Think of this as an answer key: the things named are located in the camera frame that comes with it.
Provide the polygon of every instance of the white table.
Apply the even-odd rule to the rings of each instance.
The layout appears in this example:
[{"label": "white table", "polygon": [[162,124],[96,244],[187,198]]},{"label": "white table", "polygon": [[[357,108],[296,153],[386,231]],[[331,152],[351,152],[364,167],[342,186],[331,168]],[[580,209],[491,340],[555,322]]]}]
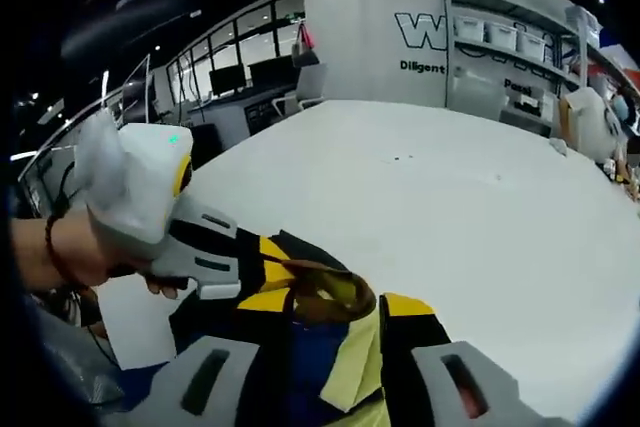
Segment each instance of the white table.
[{"label": "white table", "polygon": [[497,122],[328,101],[203,166],[189,192],[426,300],[546,415],[579,416],[638,318],[638,208],[585,157]]}]

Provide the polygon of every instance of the gray plastic part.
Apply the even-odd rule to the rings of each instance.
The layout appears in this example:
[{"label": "gray plastic part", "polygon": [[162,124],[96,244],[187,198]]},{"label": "gray plastic part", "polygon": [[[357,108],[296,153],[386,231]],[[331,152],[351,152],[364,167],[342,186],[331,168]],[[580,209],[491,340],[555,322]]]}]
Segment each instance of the gray plastic part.
[{"label": "gray plastic part", "polygon": [[[197,224],[232,239],[238,231],[238,224],[233,219],[186,194],[178,199],[172,220]],[[169,234],[163,244],[162,255],[151,264],[152,274],[158,277],[189,277],[198,284],[198,296],[204,300],[232,299],[240,293],[242,284],[238,259],[198,250]],[[218,268],[206,267],[207,263]]]},{"label": "gray plastic part", "polygon": [[[422,375],[435,427],[562,427],[564,419],[546,419],[520,400],[518,382],[467,342],[412,350]],[[487,411],[470,419],[446,362],[457,357],[486,402]]]},{"label": "gray plastic part", "polygon": [[[136,427],[232,427],[235,424],[240,394],[259,346],[247,342],[203,337],[153,378],[149,396],[127,414],[105,418],[105,425]],[[202,415],[182,407],[182,400],[200,366],[213,350],[229,352],[209,395]]]}]

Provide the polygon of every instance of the yellow and black fabric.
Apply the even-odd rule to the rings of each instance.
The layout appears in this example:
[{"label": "yellow and black fabric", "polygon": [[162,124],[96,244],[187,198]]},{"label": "yellow and black fabric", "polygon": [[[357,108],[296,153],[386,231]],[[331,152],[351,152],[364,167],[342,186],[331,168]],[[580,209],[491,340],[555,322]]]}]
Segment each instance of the yellow and black fabric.
[{"label": "yellow and black fabric", "polygon": [[394,425],[405,420],[430,425],[413,422],[410,412],[403,411],[406,398],[413,395],[407,393],[409,385],[417,389],[415,399],[428,401],[411,349],[449,342],[430,307],[385,294],[376,308],[378,302],[364,279],[322,249],[285,232],[266,238],[238,229],[235,241],[197,242],[189,241],[202,250],[239,259],[242,290],[238,298],[223,301],[203,301],[192,294],[171,316],[171,328],[178,352],[202,335],[260,345],[244,384],[236,425],[293,423],[285,399],[292,378],[288,369],[294,332],[300,324],[348,326],[319,393],[335,414],[323,425],[383,427],[392,420]]}]

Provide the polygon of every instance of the bracelet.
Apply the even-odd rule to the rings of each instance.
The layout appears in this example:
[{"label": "bracelet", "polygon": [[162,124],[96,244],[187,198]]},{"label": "bracelet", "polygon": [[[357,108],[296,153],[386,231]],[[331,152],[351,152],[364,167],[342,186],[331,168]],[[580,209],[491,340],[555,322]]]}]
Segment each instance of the bracelet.
[{"label": "bracelet", "polygon": [[44,240],[45,245],[47,247],[47,253],[49,254],[49,258],[51,259],[51,263],[53,267],[58,271],[62,280],[73,290],[80,290],[86,288],[82,282],[78,282],[78,280],[71,274],[70,270],[67,268],[67,265],[60,258],[57,252],[53,248],[53,243],[51,242],[51,229],[53,228],[53,224],[55,224],[58,220],[60,220],[62,216],[60,215],[51,215],[47,219],[47,224],[44,229]]}]

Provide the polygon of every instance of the person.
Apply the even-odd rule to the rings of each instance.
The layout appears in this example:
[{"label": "person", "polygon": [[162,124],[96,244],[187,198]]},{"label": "person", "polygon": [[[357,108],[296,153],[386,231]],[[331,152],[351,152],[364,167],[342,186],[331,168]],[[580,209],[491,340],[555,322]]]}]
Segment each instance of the person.
[{"label": "person", "polygon": [[[29,292],[46,292],[65,285],[60,267],[51,258],[46,245],[45,219],[11,219],[13,253],[23,284]],[[110,271],[120,264],[144,272],[148,260],[136,259],[100,239],[87,212],[69,214],[51,228],[51,247],[71,277],[86,287],[95,287],[109,279]],[[175,299],[177,291],[146,278],[153,294],[162,292]]]},{"label": "person", "polygon": [[[636,200],[638,186],[630,173],[629,146],[622,124],[631,126],[637,119],[634,102],[628,93],[621,89],[608,103],[594,89],[585,87],[562,98],[558,109],[561,135],[567,145],[599,165],[613,159],[627,193]],[[636,142],[632,140],[632,149]]]}]

